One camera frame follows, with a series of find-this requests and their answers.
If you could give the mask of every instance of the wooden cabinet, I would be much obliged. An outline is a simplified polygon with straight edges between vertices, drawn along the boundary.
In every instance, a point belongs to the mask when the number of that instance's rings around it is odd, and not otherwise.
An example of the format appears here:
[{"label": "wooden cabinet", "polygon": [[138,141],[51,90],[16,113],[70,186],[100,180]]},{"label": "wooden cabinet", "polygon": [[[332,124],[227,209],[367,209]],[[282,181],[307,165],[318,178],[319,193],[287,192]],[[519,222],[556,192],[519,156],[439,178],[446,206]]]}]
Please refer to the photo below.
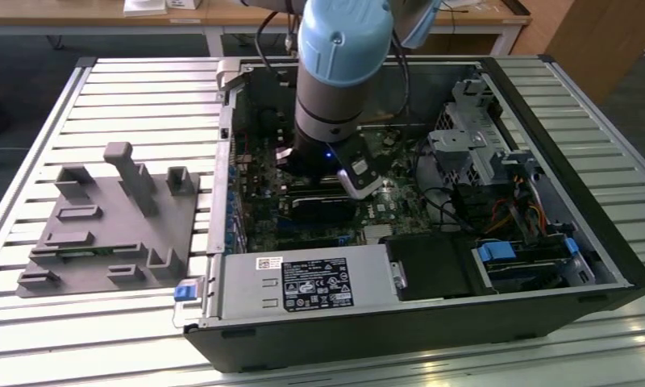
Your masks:
[{"label": "wooden cabinet", "polygon": [[645,49],[645,0],[520,0],[532,21],[512,54],[548,54],[602,103]]}]

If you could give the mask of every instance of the power supply label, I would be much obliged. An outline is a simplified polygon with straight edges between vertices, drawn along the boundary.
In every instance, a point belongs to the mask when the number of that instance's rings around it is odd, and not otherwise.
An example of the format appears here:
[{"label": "power supply label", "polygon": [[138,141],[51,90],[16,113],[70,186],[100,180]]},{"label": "power supply label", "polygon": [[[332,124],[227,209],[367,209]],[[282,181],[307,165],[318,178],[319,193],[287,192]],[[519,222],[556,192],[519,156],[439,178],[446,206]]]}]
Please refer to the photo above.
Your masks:
[{"label": "power supply label", "polygon": [[287,312],[354,306],[347,258],[282,263]]}]

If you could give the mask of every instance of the gray plastic holder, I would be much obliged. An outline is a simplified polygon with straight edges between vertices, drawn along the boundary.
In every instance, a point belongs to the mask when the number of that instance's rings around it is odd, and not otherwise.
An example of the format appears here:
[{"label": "gray plastic holder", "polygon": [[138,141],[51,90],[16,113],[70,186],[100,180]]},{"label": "gray plastic holder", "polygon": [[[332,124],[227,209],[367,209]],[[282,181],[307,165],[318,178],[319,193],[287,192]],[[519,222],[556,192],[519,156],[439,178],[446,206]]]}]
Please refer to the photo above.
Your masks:
[{"label": "gray plastic holder", "polygon": [[106,148],[120,177],[63,167],[20,297],[174,287],[187,276],[199,175],[182,166],[151,175],[131,153],[128,143]]}]

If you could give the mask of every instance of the slotted metal surface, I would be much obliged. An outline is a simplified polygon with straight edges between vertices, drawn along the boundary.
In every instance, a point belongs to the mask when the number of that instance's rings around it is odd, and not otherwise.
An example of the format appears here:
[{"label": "slotted metal surface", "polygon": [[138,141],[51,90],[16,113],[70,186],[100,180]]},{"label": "slotted metal surface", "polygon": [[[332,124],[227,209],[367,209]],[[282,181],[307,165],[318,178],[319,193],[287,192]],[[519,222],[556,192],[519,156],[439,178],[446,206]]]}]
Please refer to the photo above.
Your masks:
[{"label": "slotted metal surface", "polygon": [[[538,58],[499,63],[645,263],[643,159],[554,66]],[[216,372],[182,338],[175,324],[196,318],[200,307],[176,313],[172,289],[18,298],[16,279],[59,195],[59,166],[83,162],[94,176],[114,175],[100,161],[110,140],[136,145],[151,173],[178,164],[202,173],[190,273],[203,274],[220,112],[215,69],[210,58],[107,59],[71,82],[0,227],[0,385],[645,385],[645,297],[543,339],[236,375]],[[411,327],[390,327],[390,335],[394,329]]]}]

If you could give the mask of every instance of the circuit board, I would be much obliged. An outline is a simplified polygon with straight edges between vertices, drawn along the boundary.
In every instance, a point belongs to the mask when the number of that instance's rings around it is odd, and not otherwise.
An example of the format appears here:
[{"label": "circuit board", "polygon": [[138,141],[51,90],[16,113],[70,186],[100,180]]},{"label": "circuit board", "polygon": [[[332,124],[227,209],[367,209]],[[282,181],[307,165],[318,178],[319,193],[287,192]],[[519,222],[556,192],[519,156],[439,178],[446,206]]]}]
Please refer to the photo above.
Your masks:
[{"label": "circuit board", "polygon": [[[364,133],[370,149],[378,156],[396,146],[396,133],[378,129]],[[244,141],[236,148],[236,166],[240,171],[244,225],[250,252],[272,252],[303,248],[327,248],[378,243],[364,233],[380,226],[390,235],[414,234],[431,230],[432,220],[426,203],[415,190],[410,171],[411,156],[400,155],[383,179],[383,187],[363,201],[355,201],[339,190],[336,177],[327,177],[320,190],[312,189],[303,197],[295,191],[310,189],[307,177],[296,177],[276,167],[276,147],[283,138],[264,137]],[[343,210],[352,211],[344,222],[298,222],[292,219],[294,207],[306,201],[338,202]]]}]

